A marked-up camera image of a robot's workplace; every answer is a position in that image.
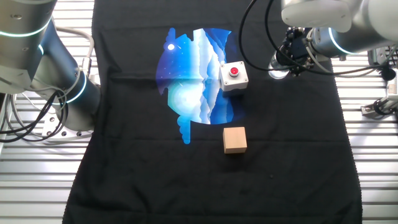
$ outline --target metal table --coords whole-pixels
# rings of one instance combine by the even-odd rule
[[[54,10],[58,26],[91,33],[94,0],[58,0]],[[86,39],[59,33],[78,63],[88,50]],[[336,72],[368,65],[366,54],[333,60]],[[92,74],[98,74],[95,54]],[[398,126],[393,116],[375,121],[361,116],[360,106],[385,96],[385,83],[377,73],[363,78],[336,78],[347,132],[359,172],[364,224],[398,224]],[[37,106],[45,101],[29,93]],[[25,123],[39,113],[22,95],[17,108]],[[39,123],[42,133],[48,119]],[[76,133],[67,132],[65,138]],[[0,223],[58,224],[81,158],[90,139],[68,141],[59,146],[18,141],[5,144],[0,155]]]

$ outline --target white light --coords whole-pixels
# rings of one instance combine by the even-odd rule
[[[352,52],[349,52],[347,50],[344,50],[342,47],[340,47],[340,45],[337,44],[337,42],[335,40],[335,37],[333,36],[333,31],[331,30],[331,28],[329,28],[329,35],[330,35],[331,41],[337,47],[337,49],[341,50],[342,52],[344,52],[346,54],[357,54],[357,53],[352,53]]]
[[[43,47],[41,45],[39,45],[39,49],[40,49],[40,51],[42,52],[42,55],[43,55],[44,54],[44,50],[43,50]]]
[[[80,92],[75,97],[68,100],[67,103],[71,103],[71,102],[75,101],[75,99],[79,98],[79,96],[84,92],[84,90],[86,88],[86,84],[87,84],[87,77],[86,77],[86,75],[83,75],[83,76],[85,77],[85,82],[83,84],[83,88],[80,90]]]
[[[40,28],[39,30],[37,30],[35,32],[28,33],[28,34],[9,34],[9,33],[0,31],[0,35],[5,35],[6,37],[29,37],[29,36],[38,34],[39,32],[42,32],[49,25],[50,21],[51,21],[51,18],[46,23],[46,25],[44,25],[42,28]]]
[[[167,47],[169,50],[174,50],[174,44],[169,44],[169,46]]]

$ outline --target wooden cube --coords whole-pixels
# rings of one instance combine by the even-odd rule
[[[248,148],[244,127],[224,128],[224,153],[245,153]]]

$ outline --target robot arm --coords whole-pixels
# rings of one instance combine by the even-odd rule
[[[67,92],[65,126],[94,128],[100,88],[88,78],[89,58],[81,69],[57,35],[52,21],[56,0],[0,0],[0,92],[34,90],[46,100],[54,89]],[[42,91],[53,86],[54,89]],[[60,116],[60,106],[53,104]]]
[[[395,0],[282,0],[282,18],[295,27],[314,27],[315,54],[356,54],[398,42]]]

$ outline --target printed graphic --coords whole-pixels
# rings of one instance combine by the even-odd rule
[[[227,63],[225,47],[231,31],[198,29],[193,40],[186,34],[176,38],[171,28],[157,67],[161,95],[168,91],[168,105],[177,120],[185,144],[191,141],[191,121],[223,124],[234,119],[230,98],[223,98],[218,73]]]

